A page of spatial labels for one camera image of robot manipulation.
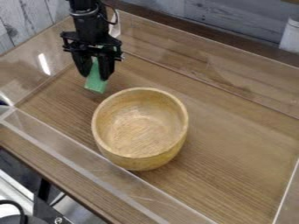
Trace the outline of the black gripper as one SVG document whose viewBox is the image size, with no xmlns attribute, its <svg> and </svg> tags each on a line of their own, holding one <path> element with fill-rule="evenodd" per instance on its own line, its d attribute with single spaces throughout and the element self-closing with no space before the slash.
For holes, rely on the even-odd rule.
<svg viewBox="0 0 299 224">
<path fill-rule="evenodd" d="M 82 77 L 89 75 L 91 57 L 97 57 L 98 76 L 106 81 L 114 72 L 114 60 L 121 60 L 121 41 L 110 36 L 107 27 L 117 23 L 107 21 L 105 7 L 70 7 L 74 31 L 62 31 L 62 50 L 70 53 Z"/>
</svg>

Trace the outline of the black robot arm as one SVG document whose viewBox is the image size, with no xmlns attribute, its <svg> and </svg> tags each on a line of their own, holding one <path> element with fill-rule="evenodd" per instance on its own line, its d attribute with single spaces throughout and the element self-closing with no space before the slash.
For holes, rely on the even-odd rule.
<svg viewBox="0 0 299 224">
<path fill-rule="evenodd" d="M 89 76 L 91 59 L 97 62 L 97 77 L 106 81 L 114 72 L 114 64 L 121 60 L 121 41 L 107 33 L 107 5 L 101 0 L 66 0 L 74 31 L 62 31 L 62 51 L 70 53 L 82 77 Z"/>
</svg>

